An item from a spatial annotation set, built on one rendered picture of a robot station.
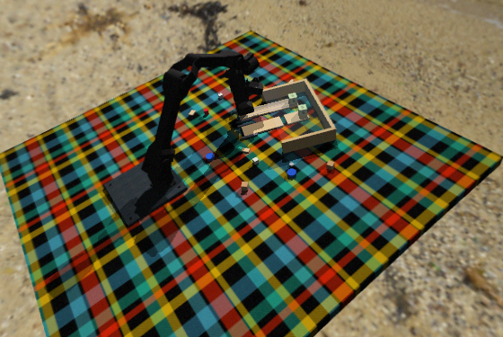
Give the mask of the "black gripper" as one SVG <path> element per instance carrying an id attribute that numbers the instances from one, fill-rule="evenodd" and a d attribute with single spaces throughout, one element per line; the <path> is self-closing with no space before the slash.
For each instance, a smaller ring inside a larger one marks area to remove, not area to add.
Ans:
<path id="1" fill-rule="evenodd" d="M 230 84 L 229 84 L 230 85 Z M 234 96 L 234 102 L 235 102 L 235 107 L 237 109 L 238 116 L 242 116 L 245 114 L 249 114 L 254 112 L 254 108 L 252 105 L 251 100 L 249 100 L 250 96 L 247 96 L 247 84 L 244 82 L 244 84 L 240 86 L 231 86 L 230 85 L 231 92 L 233 93 Z"/>

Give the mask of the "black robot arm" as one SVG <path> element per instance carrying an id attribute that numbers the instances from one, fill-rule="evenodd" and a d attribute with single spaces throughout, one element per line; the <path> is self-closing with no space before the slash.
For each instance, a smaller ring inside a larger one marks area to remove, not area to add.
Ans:
<path id="1" fill-rule="evenodd" d="M 152 185 L 162 194 L 171 188 L 176 181 L 172 174 L 172 162 L 175 150 L 171 148 L 172 134 L 177 120 L 181 101 L 188 95 L 190 87 L 198 78 L 202 67 L 228 67 L 223 77 L 228 78 L 231 86 L 244 84 L 244 75 L 249 75 L 260 62 L 249 52 L 243 54 L 224 50 L 219 54 L 193 54 L 189 53 L 183 60 L 175 63 L 163 76 L 164 103 L 158 125 L 155 141 L 146 152 L 145 161 L 141 170 L 148 173 Z M 181 71 L 192 67 L 188 75 Z M 251 81 L 246 80 L 247 96 L 256 94 L 261 96 L 263 83 L 258 77 Z"/>

